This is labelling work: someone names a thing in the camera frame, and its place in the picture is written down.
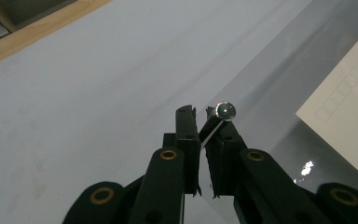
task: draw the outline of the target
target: beige paper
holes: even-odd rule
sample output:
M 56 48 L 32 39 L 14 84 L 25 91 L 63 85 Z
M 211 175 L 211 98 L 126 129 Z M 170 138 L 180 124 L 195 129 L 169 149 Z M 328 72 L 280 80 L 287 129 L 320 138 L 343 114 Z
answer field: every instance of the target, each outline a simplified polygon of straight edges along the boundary
M 358 169 L 358 42 L 296 114 Z

